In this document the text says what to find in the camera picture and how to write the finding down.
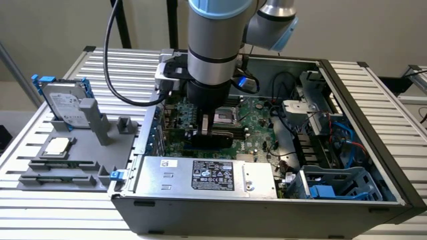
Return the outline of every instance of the red cable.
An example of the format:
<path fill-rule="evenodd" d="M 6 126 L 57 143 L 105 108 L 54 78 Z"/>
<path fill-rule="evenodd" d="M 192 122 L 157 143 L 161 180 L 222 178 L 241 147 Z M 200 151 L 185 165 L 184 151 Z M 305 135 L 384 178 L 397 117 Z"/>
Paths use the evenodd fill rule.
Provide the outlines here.
<path fill-rule="evenodd" d="M 368 155 L 368 151 L 360 143 L 352 142 L 352 141 L 345 141 L 345 143 L 352 144 L 352 145 L 357 146 L 358 148 L 361 148 L 364 155 Z"/>

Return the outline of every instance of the metal frame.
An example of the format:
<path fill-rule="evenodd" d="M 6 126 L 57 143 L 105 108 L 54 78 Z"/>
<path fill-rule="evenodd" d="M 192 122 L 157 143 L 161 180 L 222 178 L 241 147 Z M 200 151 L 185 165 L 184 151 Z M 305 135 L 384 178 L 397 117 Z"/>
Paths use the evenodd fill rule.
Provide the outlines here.
<path fill-rule="evenodd" d="M 118 111 L 125 115 L 130 114 L 133 119 L 144 122 L 144 113 L 137 113 L 128 108 L 108 93 L 104 82 L 102 65 L 101 65 L 101 48 L 93 53 L 82 53 L 78 60 L 72 65 L 64 78 L 81 78 L 82 75 L 89 76 L 94 86 L 94 97 L 100 101 L 105 110 L 117 115 Z M 109 49 L 108 60 L 112 66 L 112 82 L 114 86 L 120 86 L 120 91 L 128 97 L 138 101 L 148 101 L 141 94 L 144 87 L 141 85 L 154 85 L 154 70 L 150 68 L 158 62 L 158 52 L 144 50 Z M 348 79 L 361 79 L 361 82 L 370 81 L 370 78 L 362 73 L 361 67 L 354 62 L 329 61 L 338 77 Z M 350 89 L 349 94 L 356 104 L 362 109 L 368 109 L 380 103 L 388 106 L 388 99 L 378 94 L 360 93 L 358 89 L 346 85 Z M 398 117 L 373 116 L 365 113 L 369 124 L 376 129 L 378 123 L 385 123 L 392 128 L 406 126 L 406 120 Z M 26 126 L 15 137 L 6 149 L 0 162 L 0 238 L 2 239 L 57 239 L 58 236 L 70 240 L 80 239 L 117 239 L 129 240 L 152 240 L 152 239 L 181 239 L 180 236 L 136 235 L 129 231 L 129 227 L 122 221 L 114 206 L 109 201 L 106 193 L 81 193 L 81 192 L 30 192 L 15 190 L 17 178 L 19 171 L 26 169 L 26 157 L 31 153 L 37 153 L 37 143 L 42 141 L 51 126 L 47 121 L 51 114 L 46 111 L 46 106 L 38 108 L 34 116 L 29 120 Z M 392 147 L 396 142 L 398 144 L 417 143 L 425 144 L 422 140 L 416 140 L 414 136 L 396 135 L 398 141 L 388 139 L 390 134 L 378 133 L 378 137 L 386 147 Z M 427 203 L 427 161 L 425 158 L 393 155 L 417 194 L 424 198 Z M 381 224 L 369 229 L 362 235 L 357 236 L 357 240 L 424 240 L 427 236 L 427 215 L 421 214 L 402 224 Z M 200 239 L 200 237 L 188 237 L 188 239 Z M 212 240 L 224 239 L 224 237 L 209 238 Z"/>
<path fill-rule="evenodd" d="M 269 56 L 254 56 L 254 58 L 264 59 L 277 59 L 281 61 L 292 61 L 293 58 L 284 57 L 269 57 Z M 202 227 L 202 223 L 192 221 L 196 217 L 198 209 L 214 209 L 214 213 L 209 212 L 205 216 L 209 216 L 210 221 L 221 221 L 221 224 L 217 226 L 221 228 L 220 234 L 228 236 L 246 236 L 246 237 L 280 237 L 282 235 L 281 229 L 278 226 L 274 226 L 274 223 L 280 222 L 280 219 L 289 219 L 289 213 L 294 214 L 294 210 L 305 211 L 309 209 L 310 213 L 306 213 L 306 217 L 300 217 L 298 219 L 292 219 L 290 223 L 281 223 L 281 226 L 285 226 L 286 237 L 294 238 L 302 236 L 304 238 L 352 238 L 358 234 L 357 231 L 361 231 L 362 228 L 374 226 L 382 222 L 386 223 L 401 223 L 409 216 L 414 216 L 421 213 L 427 207 L 425 204 L 417 195 L 414 188 L 412 187 L 406 177 L 393 157 L 376 133 L 373 127 L 370 126 L 366 117 L 356 104 L 356 101 L 352 98 L 346 87 L 342 84 L 342 81 L 332 68 L 330 63 L 322 59 L 300 59 L 297 61 L 316 63 L 320 67 L 320 71 L 326 79 L 326 83 L 332 89 L 332 93 L 336 96 L 336 99 L 340 105 L 344 108 L 345 114 L 349 121 L 356 129 L 356 133 L 364 143 L 368 146 L 368 151 L 374 161 L 374 165 L 384 177 L 384 181 L 388 185 L 392 194 L 396 197 L 396 202 L 350 202 L 344 200 L 328 201 L 328 200 L 302 200 L 302 199 L 260 199 L 260 198 L 237 198 L 237 197 L 208 197 L 200 195 L 166 195 L 166 194 L 140 194 L 137 192 L 137 182 L 138 182 L 138 169 L 144 164 L 144 161 L 134 163 L 132 166 L 132 173 L 128 177 L 129 183 L 126 183 L 125 189 L 122 192 L 108 192 L 110 194 L 110 200 L 117 208 L 126 224 L 129 225 L 132 231 L 137 234 L 152 233 L 168 235 L 182 234 L 182 232 L 190 233 L 190 235 L 209 235 L 217 236 L 218 232 L 214 229 L 206 229 Z M 373 82 L 366 83 L 368 86 L 374 87 Z M 258 211 L 257 207 L 262 207 L 265 210 Z M 350 219 L 350 224 L 346 222 L 346 219 L 336 217 L 333 214 L 322 212 L 322 210 L 332 207 L 334 211 L 346 212 L 346 219 Z M 233 209 L 233 213 L 228 214 L 226 219 L 218 217 L 220 214 L 226 214 L 228 211 L 222 209 Z M 378 215 L 364 215 L 366 213 L 384 213 Z M 242 229 L 242 226 L 246 226 L 249 223 L 245 221 L 253 221 L 253 218 L 248 217 L 241 219 L 241 216 L 246 212 L 256 212 L 257 215 L 266 215 L 268 218 L 262 219 L 268 223 L 269 227 L 250 226 L 250 229 Z M 312 232 L 301 233 L 298 229 L 300 225 L 308 224 L 314 226 L 318 222 L 313 221 L 308 216 L 316 215 L 316 217 L 322 216 L 328 218 L 328 226 L 333 226 L 333 229 L 326 226 L 321 228 L 312 229 Z M 144 221 L 141 216 L 150 218 L 150 221 Z M 156 219 L 156 216 L 180 216 L 181 219 L 178 222 L 170 219 Z M 232 226 L 232 229 L 225 229 L 224 226 Z"/>

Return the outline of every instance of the slotted aluminum surface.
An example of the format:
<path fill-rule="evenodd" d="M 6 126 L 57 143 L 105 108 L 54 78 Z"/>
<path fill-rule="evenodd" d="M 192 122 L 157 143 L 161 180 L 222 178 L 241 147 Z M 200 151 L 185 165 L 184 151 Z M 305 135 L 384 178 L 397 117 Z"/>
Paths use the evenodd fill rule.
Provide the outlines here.
<path fill-rule="evenodd" d="M 141 123 L 145 109 L 133 107 L 118 101 L 108 91 L 102 74 L 101 48 L 82 53 L 64 78 L 90 81 L 98 107 L 109 119 L 117 116 L 132 116 Z M 154 69 L 158 51 L 112 49 L 108 51 L 110 80 L 117 91 L 134 101 L 148 101 L 154 86 Z M 336 71 L 344 75 L 349 85 L 354 85 L 357 93 L 352 93 L 357 103 L 370 109 L 370 101 L 380 102 L 382 113 L 394 113 L 386 97 L 380 94 L 360 93 L 360 88 L 369 88 L 369 78 L 356 63 L 332 62 Z M 0 158 L 0 239 L 181 239 L 178 236 L 154 237 L 133 234 L 121 219 L 106 193 L 89 192 L 30 192 L 15 190 L 19 174 L 26 170 L 29 159 L 37 154 L 39 145 L 51 131 L 49 120 L 51 114 L 43 104 L 15 137 L 10 147 Z M 390 128 L 377 125 L 384 116 L 368 116 L 378 130 L 396 131 L 397 127 L 409 127 L 405 119 L 389 117 Z M 401 138 L 421 146 L 422 139 L 414 135 L 382 134 L 389 146 L 401 147 Z M 427 198 L 427 159 L 402 155 L 396 158 L 418 194 Z M 424 240 L 427 235 L 427 216 L 420 215 L 400 225 L 380 225 L 360 235 L 358 240 Z M 189 237 L 190 239 L 224 239 L 212 237 Z"/>
<path fill-rule="evenodd" d="M 390 155 L 427 202 L 427 133 L 368 68 L 330 65 Z"/>

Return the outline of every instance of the blue cable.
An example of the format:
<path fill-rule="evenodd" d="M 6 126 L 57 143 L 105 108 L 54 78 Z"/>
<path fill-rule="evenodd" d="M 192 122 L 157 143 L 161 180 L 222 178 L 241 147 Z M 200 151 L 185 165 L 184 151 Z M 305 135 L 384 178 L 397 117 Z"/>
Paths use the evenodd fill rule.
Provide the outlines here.
<path fill-rule="evenodd" d="M 336 196 L 334 198 L 338 200 L 364 200 L 368 195 L 366 192 L 360 192 L 356 196 Z"/>
<path fill-rule="evenodd" d="M 337 127 L 340 127 L 341 129 L 344 129 L 344 130 L 348 131 L 348 133 L 349 133 L 349 139 L 350 139 L 350 141 L 353 141 L 353 136 L 354 136 L 353 130 L 350 130 L 344 124 L 338 123 L 337 121 L 334 121 L 332 124 L 336 125 Z M 346 164 L 345 164 L 344 169 L 348 169 L 349 166 L 352 165 L 352 163 L 353 163 L 353 158 L 354 158 L 354 146 L 350 146 L 348 162 L 346 162 Z"/>

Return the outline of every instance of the blue latch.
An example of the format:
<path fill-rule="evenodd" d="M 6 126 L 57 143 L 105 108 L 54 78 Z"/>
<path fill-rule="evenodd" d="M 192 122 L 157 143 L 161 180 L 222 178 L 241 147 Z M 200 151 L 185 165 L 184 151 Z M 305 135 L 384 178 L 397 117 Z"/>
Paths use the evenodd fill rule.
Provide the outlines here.
<path fill-rule="evenodd" d="M 334 199 L 333 188 L 329 185 L 313 185 L 309 188 L 310 197 L 313 199 Z"/>
<path fill-rule="evenodd" d="M 90 82 L 89 82 L 89 80 L 86 79 L 86 77 L 84 77 L 82 79 L 81 79 L 81 83 L 82 83 L 82 85 L 84 85 L 84 89 L 85 89 L 85 96 L 88 97 L 88 98 L 94 98 L 94 96 L 93 96 L 93 92 L 92 92 L 92 88 L 90 88 Z"/>
<path fill-rule="evenodd" d="M 31 79 L 31 85 L 34 86 L 37 93 L 42 95 L 41 87 L 38 86 L 38 75 L 37 74 L 31 75 L 30 79 Z"/>
<path fill-rule="evenodd" d="M 110 181 L 122 181 L 122 176 L 124 176 L 122 171 L 112 171 L 109 174 L 109 180 Z"/>
<path fill-rule="evenodd" d="M 42 77 L 38 79 L 38 82 L 39 82 L 39 83 L 51 83 L 54 80 L 55 80 L 55 77 L 54 77 L 54 76 L 42 76 Z"/>

